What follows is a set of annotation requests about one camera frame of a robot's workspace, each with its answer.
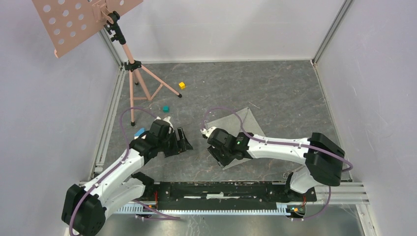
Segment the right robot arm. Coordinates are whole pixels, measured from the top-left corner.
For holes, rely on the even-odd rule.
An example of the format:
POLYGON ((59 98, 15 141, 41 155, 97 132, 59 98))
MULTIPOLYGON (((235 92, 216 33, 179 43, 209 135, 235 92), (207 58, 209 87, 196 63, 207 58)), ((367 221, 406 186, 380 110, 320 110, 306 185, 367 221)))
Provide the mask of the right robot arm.
POLYGON ((223 168, 249 159, 277 159, 298 163, 301 168, 287 178, 284 195, 298 200, 310 188, 322 184, 340 185, 345 152, 322 133, 314 132, 309 138, 280 139, 240 132, 233 136, 226 130, 211 127, 201 130, 207 139, 209 153, 223 168))

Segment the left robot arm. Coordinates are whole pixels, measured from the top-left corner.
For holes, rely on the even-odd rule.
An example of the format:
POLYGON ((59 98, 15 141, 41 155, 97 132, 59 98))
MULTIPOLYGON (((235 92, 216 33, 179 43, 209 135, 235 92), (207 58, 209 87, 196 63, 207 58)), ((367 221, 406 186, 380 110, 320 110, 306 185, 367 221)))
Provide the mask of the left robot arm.
POLYGON ((140 173, 140 168, 160 152, 169 157, 192 149, 184 130, 174 129, 170 117, 156 118, 101 174, 82 186, 69 187, 61 220, 74 236, 97 235, 119 208, 134 199, 146 201, 154 196, 153 181, 140 173))

